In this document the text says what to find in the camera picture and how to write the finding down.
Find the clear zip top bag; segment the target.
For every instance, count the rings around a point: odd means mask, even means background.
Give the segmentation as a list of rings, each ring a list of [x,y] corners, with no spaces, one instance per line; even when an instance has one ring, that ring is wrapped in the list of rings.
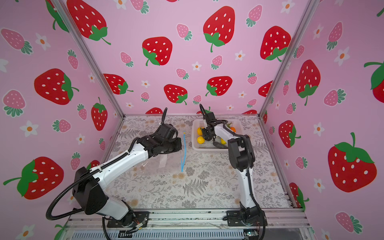
[[[187,158],[186,133],[181,137],[181,150],[167,155],[151,157],[138,165],[142,174],[148,176],[183,173]]]

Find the white plastic basket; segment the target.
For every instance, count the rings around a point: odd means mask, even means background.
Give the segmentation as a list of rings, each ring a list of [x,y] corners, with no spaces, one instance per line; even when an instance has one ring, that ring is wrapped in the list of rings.
[[[199,144],[198,143],[198,137],[199,135],[197,134],[197,129],[198,128],[201,128],[203,129],[204,127],[207,126],[207,123],[205,120],[203,119],[196,119],[193,121],[193,126],[192,126],[192,148],[195,150],[195,151],[198,151],[198,152],[202,152],[202,153],[218,153],[218,154],[221,154],[221,153],[228,153],[228,149],[219,149],[217,147],[214,146],[214,141],[213,140],[205,140],[204,143],[202,144]],[[227,130],[226,128],[224,128],[224,124],[219,124],[217,126],[215,126],[215,130],[214,130],[214,133],[216,134],[216,138],[215,138],[215,143],[221,143],[221,137],[224,137],[224,141],[227,142],[229,139],[233,138],[237,138],[236,136],[232,136],[230,133],[229,133],[230,130]]]

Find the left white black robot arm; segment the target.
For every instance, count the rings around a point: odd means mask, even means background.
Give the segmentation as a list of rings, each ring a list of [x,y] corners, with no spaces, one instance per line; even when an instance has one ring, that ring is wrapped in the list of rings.
[[[89,170],[78,170],[74,183],[65,188],[48,207],[47,220],[55,221],[84,212],[86,215],[109,216],[124,227],[131,225],[135,220],[135,212],[126,202],[108,197],[104,192],[105,188],[139,163],[158,155],[176,153],[181,149],[182,141],[177,129],[171,124],[162,123],[153,134],[134,138],[128,150],[110,161]],[[54,216],[54,207],[68,192],[72,192],[81,206],[80,209]]]

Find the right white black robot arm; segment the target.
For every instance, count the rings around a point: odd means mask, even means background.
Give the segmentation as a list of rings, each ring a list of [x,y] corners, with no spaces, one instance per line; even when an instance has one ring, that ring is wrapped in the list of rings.
[[[240,197],[240,218],[245,225],[259,224],[267,226],[265,212],[257,203],[254,194],[253,167],[256,160],[249,136],[235,133],[228,127],[228,121],[216,119],[214,113],[201,111],[206,121],[202,129],[203,137],[207,141],[217,137],[227,143],[229,161],[238,175]]]

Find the yellow orange toy fruit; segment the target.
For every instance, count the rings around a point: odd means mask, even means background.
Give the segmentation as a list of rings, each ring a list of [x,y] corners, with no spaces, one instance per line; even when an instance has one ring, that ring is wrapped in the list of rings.
[[[201,128],[198,128],[198,129],[197,129],[197,134],[198,134],[198,136],[202,136],[202,135],[203,135],[203,132],[202,132],[202,129],[201,129]]]

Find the yellow lemon toy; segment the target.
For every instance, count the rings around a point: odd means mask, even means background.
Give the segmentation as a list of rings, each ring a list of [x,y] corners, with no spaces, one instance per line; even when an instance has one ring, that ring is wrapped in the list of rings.
[[[197,142],[198,142],[198,144],[202,145],[202,144],[205,143],[205,139],[204,139],[202,136],[199,136],[199,137],[197,138]]]

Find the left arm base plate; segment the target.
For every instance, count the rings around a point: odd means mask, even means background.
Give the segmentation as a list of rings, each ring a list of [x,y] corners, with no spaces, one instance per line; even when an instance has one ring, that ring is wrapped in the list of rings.
[[[108,228],[146,228],[149,220],[150,212],[139,211],[128,213],[121,220],[111,219],[108,220]]]

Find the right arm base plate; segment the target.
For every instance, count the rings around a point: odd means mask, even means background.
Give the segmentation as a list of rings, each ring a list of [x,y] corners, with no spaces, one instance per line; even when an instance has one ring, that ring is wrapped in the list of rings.
[[[227,211],[223,217],[229,227],[266,227],[268,222],[263,215],[247,216],[240,210]]]

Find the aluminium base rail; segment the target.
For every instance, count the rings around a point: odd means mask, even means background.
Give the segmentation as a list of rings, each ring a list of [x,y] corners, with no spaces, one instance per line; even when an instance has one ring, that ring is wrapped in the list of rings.
[[[266,209],[267,226],[245,226],[227,219],[230,209],[147,210],[146,226],[129,228],[105,223],[100,216],[69,218],[60,240],[314,240],[309,221],[300,209]]]

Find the right aluminium frame post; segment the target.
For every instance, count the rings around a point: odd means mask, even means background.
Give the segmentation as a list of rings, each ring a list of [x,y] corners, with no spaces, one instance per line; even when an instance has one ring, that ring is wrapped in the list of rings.
[[[287,70],[288,64],[291,62],[291,60],[293,58],[294,50],[299,45],[299,43],[300,43],[300,41],[301,41],[301,39],[302,39],[302,37],[303,37],[307,27],[308,27],[313,15],[315,14],[316,9],[317,9],[319,4],[320,4],[319,0],[311,0],[308,2],[307,6],[305,8],[305,11],[302,15],[302,18],[301,18],[300,22],[298,23],[296,31],[292,37],[290,46],[288,47],[287,52],[284,54],[284,58],[282,60],[282,63],[280,64],[278,71],[275,75],[275,79],[272,82],[272,85],[271,85],[271,88],[267,94],[267,98],[265,100],[265,103],[263,104],[261,112],[259,113],[260,119],[264,116],[265,112],[267,111],[267,108],[268,108],[268,106],[272,100],[272,97],[274,96],[275,91],[276,91],[277,87],[279,86],[280,81],[282,80],[282,78],[283,78],[283,76]]]

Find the aluminium frame post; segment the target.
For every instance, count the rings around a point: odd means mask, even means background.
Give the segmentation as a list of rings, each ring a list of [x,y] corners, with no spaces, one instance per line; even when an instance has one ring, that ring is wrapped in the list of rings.
[[[293,58],[294,50],[299,45],[299,43],[300,43],[300,41],[301,41],[301,39],[302,39],[302,37],[303,37],[307,27],[308,27],[313,15],[315,14],[316,9],[317,9],[319,4],[320,4],[319,0],[311,0],[308,2],[307,6],[305,8],[305,11],[302,15],[302,18],[301,18],[300,22],[298,23],[296,31],[292,37],[290,46],[288,47],[287,52],[284,54],[284,58],[282,60],[282,63],[280,64],[278,71],[275,75],[275,79],[272,82],[272,85],[271,85],[271,88],[267,94],[267,98],[265,100],[265,103],[263,104],[261,112],[259,113],[260,119],[264,116],[265,112],[267,111],[267,108],[268,108],[268,106],[272,100],[272,97],[274,96],[275,91],[276,91],[277,87],[279,86],[280,81],[282,80],[282,78],[283,78],[283,76],[287,70],[288,64],[291,62],[291,60]]]
[[[79,32],[79,30],[76,27],[75,22],[73,21],[66,5],[66,1],[60,1],[60,0],[53,0],[52,1],[54,6],[57,8],[57,11],[59,15],[61,16],[63,22],[67,26],[67,28],[70,31],[70,34],[72,35],[74,41],[76,42],[77,46],[79,47],[80,51],[82,52],[82,55],[84,56],[87,64],[89,65],[90,69],[92,70],[93,74],[97,77],[101,87],[103,88],[104,93],[110,100],[111,104],[113,105],[115,111],[119,115],[121,119],[125,117],[125,114],[120,107],[118,101],[115,98],[115,95],[113,94],[112,90],[110,89],[102,71],[100,70],[97,62],[95,61],[95,58],[92,55],[92,52],[88,48],[86,42],[84,41],[83,36]]]

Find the left aluminium frame post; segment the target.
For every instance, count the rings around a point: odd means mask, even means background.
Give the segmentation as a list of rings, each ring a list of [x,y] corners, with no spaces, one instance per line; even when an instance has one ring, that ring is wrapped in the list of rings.
[[[100,70],[97,62],[95,61],[95,58],[92,55],[92,52],[88,48],[86,42],[84,41],[83,36],[79,32],[79,30],[76,27],[75,22],[73,21],[66,5],[66,1],[60,1],[60,0],[53,0],[52,1],[54,6],[57,8],[57,11],[59,15],[61,16],[63,22],[67,26],[67,28],[70,31],[70,34],[72,35],[74,41],[76,42],[77,46],[79,47],[80,51],[82,52],[82,55],[84,56],[87,64],[89,65],[90,69],[92,70],[93,74],[97,77],[101,87],[103,88],[104,93],[110,100],[111,104],[113,105],[115,111],[119,115],[121,119],[125,117],[125,114],[120,107],[118,101],[115,98],[115,95],[113,94],[112,90],[110,89],[102,71]]]

